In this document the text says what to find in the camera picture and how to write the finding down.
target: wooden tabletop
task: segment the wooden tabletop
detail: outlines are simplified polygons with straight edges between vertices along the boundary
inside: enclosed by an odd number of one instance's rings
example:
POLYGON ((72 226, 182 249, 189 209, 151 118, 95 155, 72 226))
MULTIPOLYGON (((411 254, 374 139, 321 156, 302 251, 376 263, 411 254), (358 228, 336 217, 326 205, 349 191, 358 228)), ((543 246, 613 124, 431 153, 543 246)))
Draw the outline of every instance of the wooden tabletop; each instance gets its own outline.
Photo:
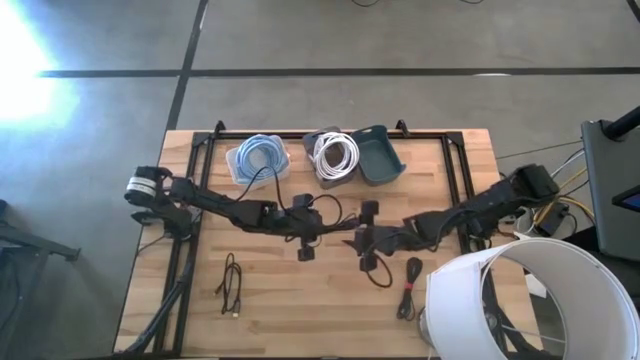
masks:
MULTIPOLYGON (((464 134, 467 156, 476 192, 499 180, 498 169, 487 130, 460 130, 464 134)), ((184 175, 190 152, 192 131, 170 131, 165 138, 159 164, 174 174, 184 175)), ((231 182, 225 153, 239 141, 216 141, 209 189, 230 197, 240 194, 231 182)), ((291 175, 281 182, 286 206, 296 194, 330 193, 342 202, 344 214, 359 213, 362 200, 378 200, 380 215, 376 223, 401 225, 401 219, 427 210, 451 206, 442 148, 436 140, 393 140, 405 172, 394 182, 368 187, 360 175, 345 185, 322 190, 301 141, 287 140, 291 175)), ((459 163, 455 162, 459 189, 464 199, 459 163)), ((248 199, 275 200, 275 186, 254 190, 248 199)), ((331 223, 336 205, 319 200, 316 208, 331 223)), ((140 246, 162 235, 161 226, 145 228, 140 246)), ((355 252, 341 240, 352 239, 353 231, 323 236, 316 259, 297 261, 298 243, 283 238, 248 234, 233 227, 227 219, 205 213, 196 261, 186 324, 183 356, 197 357, 391 357, 427 356, 429 347, 419 337, 416 322, 396 319, 402 297, 406 261, 415 256, 424 267, 413 291, 416 309, 424 306, 425 276, 460 255, 454 235, 443 239, 436 253, 396 252, 385 258, 393 274, 390 289, 375 287, 358 270, 355 252), (225 257, 233 252, 242 266, 242 311, 238 318, 221 315, 222 298, 214 290, 222 279, 225 257)), ((494 238, 494 246, 508 241, 494 238)), ((170 241, 161 241, 141 253, 131 278, 116 350, 130 345, 157 311, 162 297, 170 241)), ((372 275, 386 281, 383 270, 372 275)), ((498 261, 493 267, 500 306, 516 327, 537 332, 537 325, 522 269, 498 261)), ((173 320, 166 346, 171 345, 173 320)), ((539 346, 539 339, 527 337, 539 346)))

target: blue cable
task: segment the blue cable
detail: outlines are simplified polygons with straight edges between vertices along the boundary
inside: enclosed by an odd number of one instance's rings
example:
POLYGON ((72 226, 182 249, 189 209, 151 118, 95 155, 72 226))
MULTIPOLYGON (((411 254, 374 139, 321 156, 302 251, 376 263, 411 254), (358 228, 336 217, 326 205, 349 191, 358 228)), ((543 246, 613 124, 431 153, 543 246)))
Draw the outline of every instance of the blue cable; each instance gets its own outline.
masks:
POLYGON ((238 172, 238 182, 247 184, 256 175, 256 173, 267 166, 256 176, 255 181, 265 180, 272 177, 273 170, 281 173, 289 165, 289 159, 282 144, 266 135, 255 135, 243 142, 236 153, 236 167, 238 172), (264 164, 253 164, 251 162, 251 154, 259 151, 264 155, 266 162, 264 164))

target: clear plastic bin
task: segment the clear plastic bin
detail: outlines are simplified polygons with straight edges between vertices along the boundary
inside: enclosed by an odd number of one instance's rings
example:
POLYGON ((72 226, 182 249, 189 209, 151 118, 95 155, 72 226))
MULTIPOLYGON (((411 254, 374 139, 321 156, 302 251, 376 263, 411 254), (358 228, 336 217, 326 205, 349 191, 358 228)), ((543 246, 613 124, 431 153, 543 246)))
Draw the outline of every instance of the clear plastic bin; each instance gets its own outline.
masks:
MULTIPOLYGON (((282 149, 284 149, 284 154, 286 156, 286 166, 282 171, 277 173, 278 180, 282 182, 283 179, 286 179, 287 177, 289 177, 289 172, 291 168, 289 153, 287 153, 286 147, 284 146, 284 142, 279 136, 271 135, 269 137, 279 142, 280 145, 282 146, 282 149)), ((238 164, 236 163, 236 154, 238 153, 238 149, 239 147, 236 147, 227 151, 227 154, 226 154, 227 165, 229 166, 229 172, 231 172, 231 179, 233 180, 233 183, 242 187, 242 190, 245 190, 249 185, 249 182, 251 182, 251 178, 248 178, 248 179, 240 178, 240 175, 238 174, 238 164)), ((253 164, 253 166, 255 166, 256 168, 261 168, 267 165, 266 156, 260 151, 251 152, 250 161, 253 164)), ((256 180, 254 181, 253 185, 251 185, 251 189, 249 191, 265 187, 275 182, 276 182, 276 178, 274 176, 268 177, 263 180, 256 180)))

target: gray floor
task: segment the gray floor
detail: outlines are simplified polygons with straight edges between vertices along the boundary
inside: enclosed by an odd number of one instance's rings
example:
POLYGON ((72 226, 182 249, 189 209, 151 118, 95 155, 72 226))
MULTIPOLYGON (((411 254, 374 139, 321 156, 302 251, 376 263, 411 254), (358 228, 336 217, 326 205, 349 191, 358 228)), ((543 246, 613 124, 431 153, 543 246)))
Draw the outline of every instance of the gray floor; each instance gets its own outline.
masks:
MULTIPOLYGON (((10 358, 110 352, 140 232, 124 186, 157 161, 177 83, 14 75, 179 69, 197 5, 0 1, 0 198, 13 223, 82 247, 48 264, 10 358)), ((212 0, 194 68, 638 66, 638 31, 622 0, 212 0)), ((582 121, 616 118, 638 93, 640 76, 622 75, 192 79, 178 128, 485 127, 503 172, 551 169, 579 145, 510 155, 578 140, 582 121)))

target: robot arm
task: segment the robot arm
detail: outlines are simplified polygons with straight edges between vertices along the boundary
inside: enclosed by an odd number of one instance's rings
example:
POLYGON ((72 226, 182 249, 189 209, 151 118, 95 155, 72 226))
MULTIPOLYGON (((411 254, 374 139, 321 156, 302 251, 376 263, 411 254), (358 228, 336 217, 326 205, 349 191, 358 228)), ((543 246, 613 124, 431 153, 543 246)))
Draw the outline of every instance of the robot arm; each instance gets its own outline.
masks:
POLYGON ((310 194, 294 196, 293 206, 278 209, 273 201, 236 200, 228 196, 198 188, 190 179, 174 177, 166 168, 141 166, 135 171, 127 186, 125 199, 132 205, 149 209, 132 217, 143 225, 148 219, 160 219, 165 230, 178 239, 191 234, 192 215, 175 203, 193 206, 225 217, 245 232, 300 238, 298 260, 315 258, 309 246, 318 236, 334 231, 352 230, 360 225, 358 219, 349 219, 335 225, 324 225, 322 216, 313 209, 310 194), (165 193, 163 182, 171 178, 170 189, 165 193))
POLYGON ((444 211, 428 211, 403 219, 403 227, 376 226, 377 202, 365 202, 361 218, 366 228, 356 230, 353 247, 361 258, 361 270, 373 270, 375 258, 368 256, 377 250, 387 256, 396 250, 435 251, 443 236, 454 228, 466 225, 469 235, 490 238, 501 218, 518 212, 520 207, 540 207, 549 204, 559 189, 547 170, 540 165, 516 169, 507 178, 488 190, 444 211))

